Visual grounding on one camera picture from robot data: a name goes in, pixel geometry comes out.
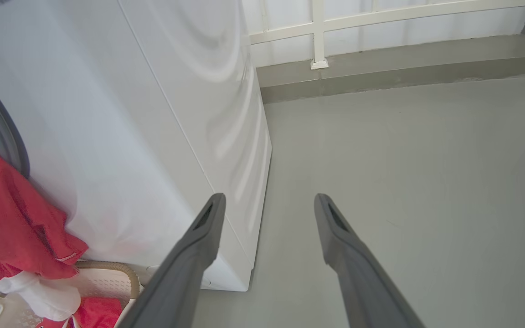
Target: gray floor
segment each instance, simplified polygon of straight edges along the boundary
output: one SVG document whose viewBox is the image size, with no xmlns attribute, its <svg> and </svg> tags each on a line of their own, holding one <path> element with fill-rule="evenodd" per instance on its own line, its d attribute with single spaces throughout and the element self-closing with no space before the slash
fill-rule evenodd
<svg viewBox="0 0 525 328">
<path fill-rule="evenodd" d="M 321 258 L 331 195 L 429 328 L 525 327 L 525 78 L 265 105 L 273 159 L 248 292 L 196 328 L 347 327 Z"/>
</svg>

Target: laundry basket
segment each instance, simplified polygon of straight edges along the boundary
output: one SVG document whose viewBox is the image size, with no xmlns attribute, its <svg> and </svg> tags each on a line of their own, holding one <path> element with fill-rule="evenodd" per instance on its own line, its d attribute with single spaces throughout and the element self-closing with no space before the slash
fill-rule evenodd
<svg viewBox="0 0 525 328">
<path fill-rule="evenodd" d="M 81 297 L 118 298 L 123 307 L 117 326 L 140 293 L 137 274 L 123 263 L 82 261 L 80 274 L 64 282 L 78 288 Z M 41 318 L 16 293 L 0 294 L 0 328 L 35 328 Z"/>
</svg>

